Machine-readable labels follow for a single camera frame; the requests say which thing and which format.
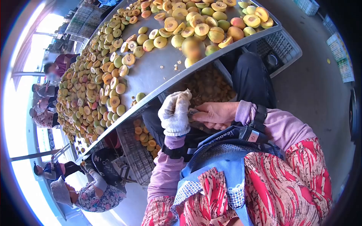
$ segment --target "label sticker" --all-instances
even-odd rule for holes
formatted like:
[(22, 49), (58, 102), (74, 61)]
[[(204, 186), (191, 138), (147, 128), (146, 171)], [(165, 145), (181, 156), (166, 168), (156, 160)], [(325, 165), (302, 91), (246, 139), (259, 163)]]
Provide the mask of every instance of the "label sticker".
[(251, 134), (250, 134), (250, 136), (249, 136), (249, 138), (248, 138), (248, 141), (255, 143), (256, 140), (258, 139), (258, 137), (259, 137), (259, 132), (253, 130), (253, 131), (251, 131)]

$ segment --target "red patterned shirt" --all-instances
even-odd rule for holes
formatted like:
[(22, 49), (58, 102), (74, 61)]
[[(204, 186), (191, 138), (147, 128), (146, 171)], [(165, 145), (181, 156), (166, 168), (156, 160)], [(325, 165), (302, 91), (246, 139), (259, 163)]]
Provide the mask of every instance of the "red patterned shirt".
[(53, 128), (53, 116), (54, 113), (50, 111), (44, 111), (43, 113), (34, 117), (36, 124), (41, 125), (45, 128)]

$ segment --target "metal pole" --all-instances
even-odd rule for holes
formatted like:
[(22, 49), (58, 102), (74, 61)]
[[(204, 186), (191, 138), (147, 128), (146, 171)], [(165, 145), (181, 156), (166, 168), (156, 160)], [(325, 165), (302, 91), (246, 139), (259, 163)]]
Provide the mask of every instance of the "metal pole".
[(21, 76), (45, 76), (44, 72), (14, 72), (11, 77), (21, 77)]
[(50, 154), (56, 154), (60, 150), (61, 149), (55, 149), (55, 150), (48, 151), (48, 152), (40, 152), (40, 153), (35, 153), (35, 154), (30, 154), (30, 155), (14, 157), (14, 158), (10, 158), (10, 162), (24, 160), (24, 159), (38, 158), (38, 157), (42, 157), (42, 156), (46, 156), (46, 155), (50, 155)]

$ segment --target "face mask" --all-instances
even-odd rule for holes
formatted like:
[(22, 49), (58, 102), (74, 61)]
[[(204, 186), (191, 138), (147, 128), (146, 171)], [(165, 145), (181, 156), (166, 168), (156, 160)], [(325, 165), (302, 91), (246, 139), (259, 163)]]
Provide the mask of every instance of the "face mask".
[(55, 74), (54, 72), (49, 72), (47, 75), (46, 75), (46, 78), (50, 81), (56, 81), (59, 79), (58, 75)]

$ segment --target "concrete floor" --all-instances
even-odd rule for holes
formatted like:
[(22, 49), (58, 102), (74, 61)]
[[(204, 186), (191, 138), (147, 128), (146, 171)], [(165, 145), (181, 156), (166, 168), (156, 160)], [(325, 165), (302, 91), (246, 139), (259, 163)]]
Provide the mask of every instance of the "concrete floor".
[(331, 35), (319, 16), (307, 16), (291, 0), (258, 2), (278, 18), (303, 51), (301, 58), (272, 79), (277, 107), (313, 128), (323, 148), (336, 201), (352, 165), (354, 145), (348, 118), (350, 84), (342, 82), (326, 44)]

